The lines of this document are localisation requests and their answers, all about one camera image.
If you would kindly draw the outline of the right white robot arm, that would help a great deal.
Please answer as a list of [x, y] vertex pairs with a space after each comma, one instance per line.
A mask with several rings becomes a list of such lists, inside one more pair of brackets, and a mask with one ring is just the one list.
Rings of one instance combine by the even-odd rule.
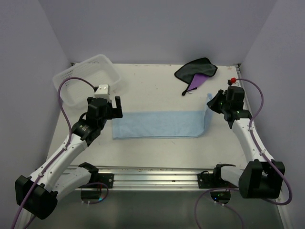
[[229, 86], [227, 90], [219, 90], [207, 103], [212, 111], [224, 115], [229, 128], [238, 138], [247, 161], [244, 169], [217, 165], [212, 181], [217, 187], [231, 183], [238, 187], [243, 198], [276, 199], [281, 191], [285, 166], [283, 162], [275, 161], [264, 147], [250, 122], [250, 111], [244, 109], [244, 96], [243, 88]]

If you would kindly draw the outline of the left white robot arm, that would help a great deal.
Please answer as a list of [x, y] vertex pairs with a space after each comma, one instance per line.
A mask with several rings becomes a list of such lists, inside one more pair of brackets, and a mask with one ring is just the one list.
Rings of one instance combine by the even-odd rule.
[[57, 151], [28, 177], [20, 176], [15, 181], [17, 204], [39, 219], [46, 219], [59, 200], [74, 189], [98, 184], [98, 169], [89, 163], [80, 164], [68, 179], [62, 177], [71, 162], [100, 136], [107, 120], [123, 117], [118, 96], [116, 107], [104, 98], [89, 97], [87, 102], [87, 112], [72, 126]]

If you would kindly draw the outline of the light blue towel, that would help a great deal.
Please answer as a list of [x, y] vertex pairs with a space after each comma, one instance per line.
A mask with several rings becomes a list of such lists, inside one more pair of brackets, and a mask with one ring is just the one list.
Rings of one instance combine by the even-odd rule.
[[198, 138], [203, 136], [212, 121], [213, 112], [207, 103], [208, 93], [202, 110], [197, 111], [154, 111], [127, 112], [123, 118], [112, 121], [114, 140], [133, 138]]

